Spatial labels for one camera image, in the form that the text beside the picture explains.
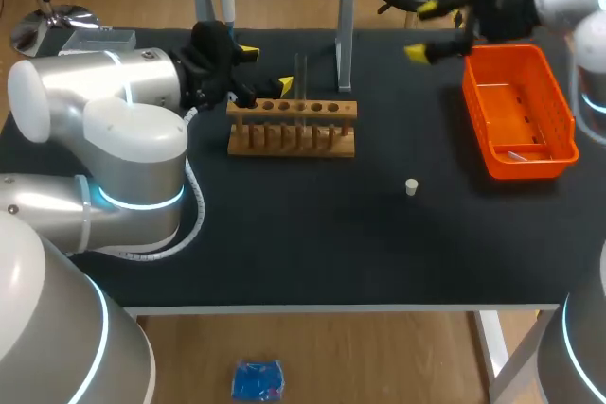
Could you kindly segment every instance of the wooden floor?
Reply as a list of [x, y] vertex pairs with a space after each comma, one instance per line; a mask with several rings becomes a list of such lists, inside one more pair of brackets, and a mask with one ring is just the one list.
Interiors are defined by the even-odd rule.
[[[193, 0], [53, 0], [80, 4], [104, 25], [191, 27]], [[34, 0], [5, 0], [0, 17], [0, 85], [20, 59], [8, 46]], [[237, 0], [237, 25], [334, 27], [338, 0]], [[381, 0], [356, 0], [355, 26], [402, 27], [403, 13], [378, 16]], [[427, 27], [450, 26], [437, 21]], [[0, 126], [8, 112], [0, 90]], [[532, 324], [531, 312], [502, 314], [510, 350]], [[284, 402], [313, 404], [486, 402], [474, 337], [465, 313], [154, 317], [141, 321], [155, 350], [155, 404], [231, 402], [238, 359], [283, 361]], [[530, 390], [519, 403], [539, 402]]]

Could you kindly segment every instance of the dark table surface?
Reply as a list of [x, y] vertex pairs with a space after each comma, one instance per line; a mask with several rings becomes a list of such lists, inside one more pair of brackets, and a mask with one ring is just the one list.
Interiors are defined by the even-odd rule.
[[[151, 264], [93, 253], [75, 263], [126, 307], [558, 303], [606, 237], [606, 150], [578, 132], [579, 163], [557, 181], [492, 181], [461, 92], [463, 62], [403, 56], [427, 33], [356, 31], [353, 93], [338, 95], [331, 31], [239, 32], [261, 48], [256, 66], [238, 70], [244, 79], [292, 74], [294, 53], [305, 52], [309, 99], [358, 101], [355, 159], [231, 157], [224, 108], [200, 114], [189, 139], [206, 200], [198, 238]], [[65, 39], [53, 32], [41, 54]], [[187, 32], [136, 39], [170, 49]], [[563, 42], [546, 33], [536, 42], [565, 87]], [[10, 118], [0, 171], [86, 169], [56, 145], [29, 144]], [[414, 198], [408, 178], [420, 183]], [[187, 191], [181, 237], [194, 214]]]

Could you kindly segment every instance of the orange plastic basket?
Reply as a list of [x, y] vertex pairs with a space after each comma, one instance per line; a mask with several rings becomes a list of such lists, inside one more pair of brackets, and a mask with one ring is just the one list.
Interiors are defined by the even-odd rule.
[[553, 179], [578, 161], [575, 119], [537, 46], [474, 47], [463, 92], [493, 178]]

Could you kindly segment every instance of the white bottle cap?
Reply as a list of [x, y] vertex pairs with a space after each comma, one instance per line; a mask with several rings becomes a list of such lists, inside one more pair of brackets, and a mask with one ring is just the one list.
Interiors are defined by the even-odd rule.
[[419, 182], [417, 182], [415, 179], [408, 179], [406, 181], [406, 194], [408, 196], [414, 196], [418, 187]]

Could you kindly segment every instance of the blue package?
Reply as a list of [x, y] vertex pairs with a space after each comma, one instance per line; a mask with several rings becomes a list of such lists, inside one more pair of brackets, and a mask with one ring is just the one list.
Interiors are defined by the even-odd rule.
[[284, 390], [282, 365], [278, 360], [239, 361], [231, 384], [231, 397], [242, 401], [279, 401]]

